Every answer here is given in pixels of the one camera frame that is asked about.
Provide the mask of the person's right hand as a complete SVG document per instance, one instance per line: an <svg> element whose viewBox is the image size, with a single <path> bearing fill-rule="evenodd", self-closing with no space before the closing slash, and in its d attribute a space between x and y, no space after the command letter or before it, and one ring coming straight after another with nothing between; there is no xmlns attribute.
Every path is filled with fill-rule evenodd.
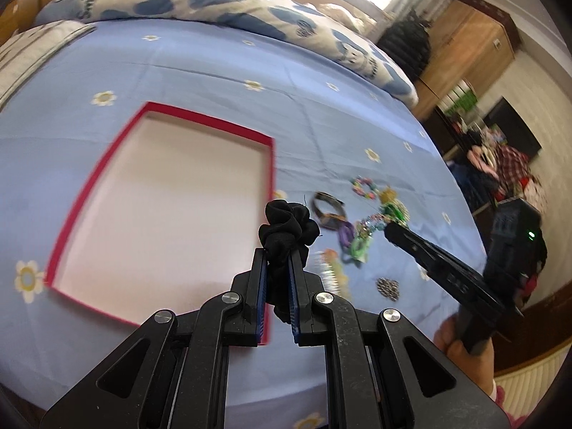
<svg viewBox="0 0 572 429"><path fill-rule="evenodd" d="M494 350L493 341L487 341L480 354L470 354L463 347L462 341L456 338L456 315L450 316L437 329L433 343L460 370L470 377L493 400L497 396L496 383L493 378Z"/></svg>

